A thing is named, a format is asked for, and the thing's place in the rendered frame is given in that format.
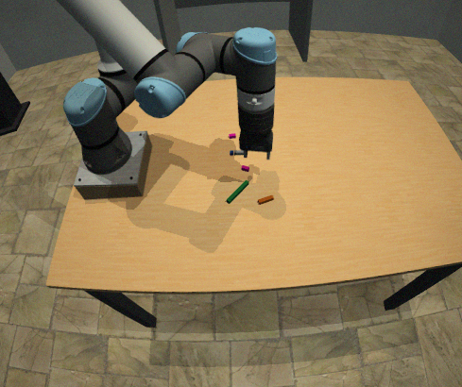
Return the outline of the green rod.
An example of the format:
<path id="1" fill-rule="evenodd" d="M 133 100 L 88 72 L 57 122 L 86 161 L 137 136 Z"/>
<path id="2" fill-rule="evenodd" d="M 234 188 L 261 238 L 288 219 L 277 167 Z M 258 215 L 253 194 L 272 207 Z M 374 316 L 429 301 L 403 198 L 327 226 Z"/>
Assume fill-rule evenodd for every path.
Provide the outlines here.
<path id="1" fill-rule="evenodd" d="M 227 202 L 230 204 L 233 199 L 240 194 L 247 186 L 249 185 L 249 182 L 246 180 L 228 199 Z"/>

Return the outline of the orange rod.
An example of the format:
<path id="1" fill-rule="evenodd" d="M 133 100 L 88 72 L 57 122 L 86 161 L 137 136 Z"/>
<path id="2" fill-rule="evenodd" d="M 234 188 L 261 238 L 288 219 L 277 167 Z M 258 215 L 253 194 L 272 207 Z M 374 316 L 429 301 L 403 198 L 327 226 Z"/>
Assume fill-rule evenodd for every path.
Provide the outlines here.
<path id="1" fill-rule="evenodd" d="M 259 205 L 261 205 L 261 204 L 264 204 L 264 203 L 272 201 L 272 200 L 274 200 L 274 197 L 273 197 L 273 195 L 270 195 L 270 196 L 258 199 L 258 203 L 259 203 Z"/>

